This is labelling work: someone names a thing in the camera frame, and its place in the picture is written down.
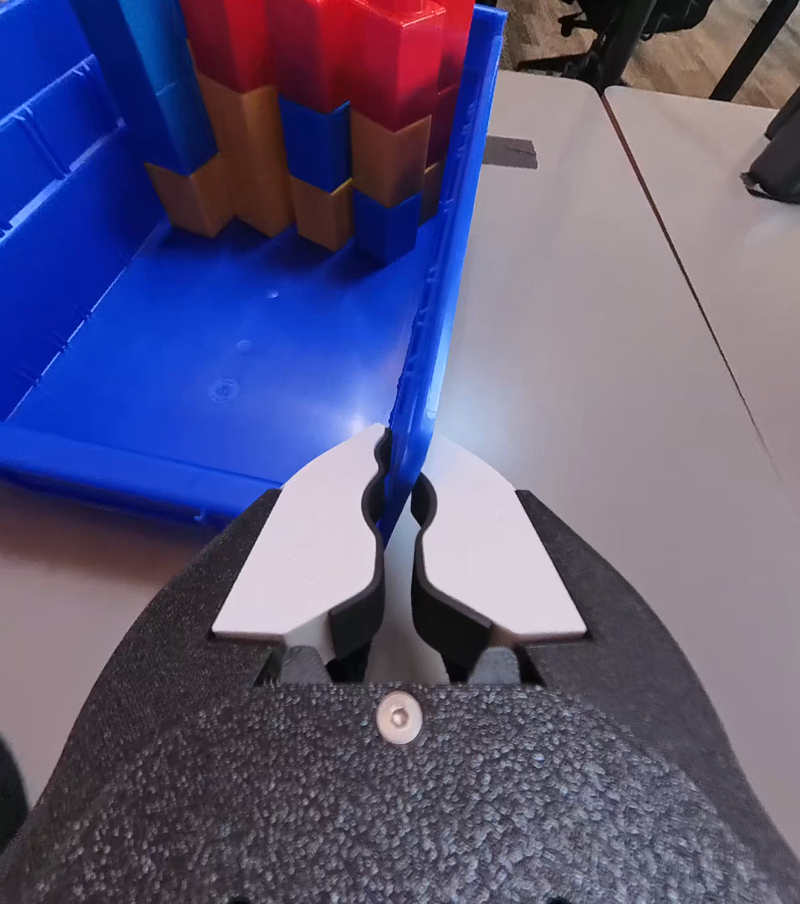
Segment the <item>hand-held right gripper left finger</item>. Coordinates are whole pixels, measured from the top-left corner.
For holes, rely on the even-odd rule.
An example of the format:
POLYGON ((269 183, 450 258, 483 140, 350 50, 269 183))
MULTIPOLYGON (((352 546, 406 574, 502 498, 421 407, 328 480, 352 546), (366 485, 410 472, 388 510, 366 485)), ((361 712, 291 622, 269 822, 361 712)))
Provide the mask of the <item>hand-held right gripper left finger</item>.
POLYGON ((383 623, 378 529, 392 433, 375 423, 283 484, 211 629, 217 640, 310 647, 366 664, 383 623))

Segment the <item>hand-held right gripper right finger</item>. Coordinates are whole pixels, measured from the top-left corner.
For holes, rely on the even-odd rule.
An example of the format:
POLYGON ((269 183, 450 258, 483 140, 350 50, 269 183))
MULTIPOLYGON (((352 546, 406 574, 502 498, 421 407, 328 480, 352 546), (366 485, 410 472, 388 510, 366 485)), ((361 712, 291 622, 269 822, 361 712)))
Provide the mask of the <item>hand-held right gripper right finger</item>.
POLYGON ((412 622, 451 682, 466 682, 490 648, 589 635, 525 508, 496 469, 444 436, 432 439, 411 496, 412 622))

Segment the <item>blue plastic bin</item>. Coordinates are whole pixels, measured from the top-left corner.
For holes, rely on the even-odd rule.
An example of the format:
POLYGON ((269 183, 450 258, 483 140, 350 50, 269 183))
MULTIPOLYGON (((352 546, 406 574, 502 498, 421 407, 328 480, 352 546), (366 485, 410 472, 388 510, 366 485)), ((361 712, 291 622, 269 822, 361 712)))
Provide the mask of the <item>blue plastic bin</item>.
POLYGON ((173 227, 129 129, 120 8, 0 3, 0 480, 223 527, 371 425, 395 523, 434 433, 506 14, 475 6, 437 214, 386 266, 294 228, 173 227))

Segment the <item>cluster of block towers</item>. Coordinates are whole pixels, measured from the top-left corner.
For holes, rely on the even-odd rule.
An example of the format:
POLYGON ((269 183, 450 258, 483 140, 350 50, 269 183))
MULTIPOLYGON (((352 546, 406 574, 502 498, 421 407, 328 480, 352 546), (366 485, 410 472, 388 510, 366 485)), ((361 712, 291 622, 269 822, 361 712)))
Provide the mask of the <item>cluster of block towers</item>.
POLYGON ((439 204, 472 1, 76 1, 171 226, 380 266, 439 204))

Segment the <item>grey tape strip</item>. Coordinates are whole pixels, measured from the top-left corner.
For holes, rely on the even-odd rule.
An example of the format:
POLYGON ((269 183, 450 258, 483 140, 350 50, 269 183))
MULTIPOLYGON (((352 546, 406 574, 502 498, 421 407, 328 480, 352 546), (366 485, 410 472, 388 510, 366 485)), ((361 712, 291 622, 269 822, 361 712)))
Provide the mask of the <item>grey tape strip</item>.
POLYGON ((525 170, 536 170, 539 165, 532 141, 497 135, 486 137, 482 164, 525 170))

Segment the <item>black office chair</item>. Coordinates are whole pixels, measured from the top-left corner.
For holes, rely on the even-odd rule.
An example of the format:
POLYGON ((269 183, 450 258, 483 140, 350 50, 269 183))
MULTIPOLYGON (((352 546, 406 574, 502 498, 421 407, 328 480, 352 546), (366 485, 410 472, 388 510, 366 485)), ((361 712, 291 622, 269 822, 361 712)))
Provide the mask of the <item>black office chair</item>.
POLYGON ((602 89, 620 83, 626 65, 642 40, 689 30, 707 15, 710 1, 578 1, 578 13, 559 19, 561 34, 577 29, 595 33, 588 51, 570 56, 561 73, 602 89))

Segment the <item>dark wooden desk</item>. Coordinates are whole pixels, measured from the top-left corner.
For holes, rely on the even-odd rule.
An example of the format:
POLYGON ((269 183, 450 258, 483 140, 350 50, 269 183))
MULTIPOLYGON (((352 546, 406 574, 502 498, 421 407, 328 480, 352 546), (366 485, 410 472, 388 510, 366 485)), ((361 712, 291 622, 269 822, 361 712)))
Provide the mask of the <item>dark wooden desk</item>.
POLYGON ((799 1, 770 1, 740 50, 714 86, 710 100, 730 102, 796 10, 799 1))

